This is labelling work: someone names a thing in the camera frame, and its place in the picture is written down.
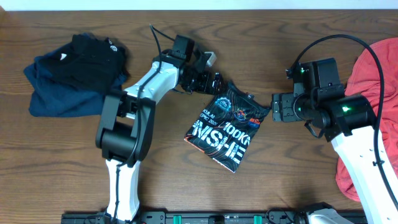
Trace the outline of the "black orange patterned jersey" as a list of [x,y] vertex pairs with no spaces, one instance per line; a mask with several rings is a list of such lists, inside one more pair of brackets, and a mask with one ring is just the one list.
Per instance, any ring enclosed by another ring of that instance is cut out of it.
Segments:
[[270,110],[229,82],[226,91],[203,109],[184,140],[235,173]]

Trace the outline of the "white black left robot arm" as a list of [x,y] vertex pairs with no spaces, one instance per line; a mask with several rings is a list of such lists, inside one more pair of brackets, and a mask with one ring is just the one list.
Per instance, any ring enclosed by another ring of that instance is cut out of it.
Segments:
[[166,50],[136,84],[106,96],[95,139],[109,172],[105,223],[131,223],[139,211],[139,169],[152,143],[155,109],[163,96],[177,85],[184,93],[214,95],[221,90],[222,77],[209,71],[215,53],[192,54],[193,62],[190,53]]

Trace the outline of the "folded black shirt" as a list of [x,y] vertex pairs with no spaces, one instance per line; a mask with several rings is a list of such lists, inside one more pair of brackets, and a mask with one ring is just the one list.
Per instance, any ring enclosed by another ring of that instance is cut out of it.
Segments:
[[126,80],[125,50],[106,38],[75,34],[72,41],[38,61],[50,79],[82,90],[107,93]]

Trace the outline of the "folded navy blue shirt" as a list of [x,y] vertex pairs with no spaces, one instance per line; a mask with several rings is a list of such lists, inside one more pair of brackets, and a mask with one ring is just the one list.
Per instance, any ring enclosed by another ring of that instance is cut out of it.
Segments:
[[[40,67],[38,61],[53,52],[34,59],[24,69],[24,74],[34,88],[29,112],[32,116],[79,117],[101,114],[105,95],[91,90],[82,90],[50,79],[50,73]],[[110,90],[120,90],[121,86]]]

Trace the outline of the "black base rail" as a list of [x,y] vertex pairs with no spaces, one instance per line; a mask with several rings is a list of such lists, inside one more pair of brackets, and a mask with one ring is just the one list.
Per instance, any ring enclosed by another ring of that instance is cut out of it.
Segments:
[[64,213],[61,224],[308,224],[302,212],[290,212],[278,208],[264,213],[204,213],[204,212],[166,212],[147,210],[139,212],[132,220],[112,218],[104,212]]

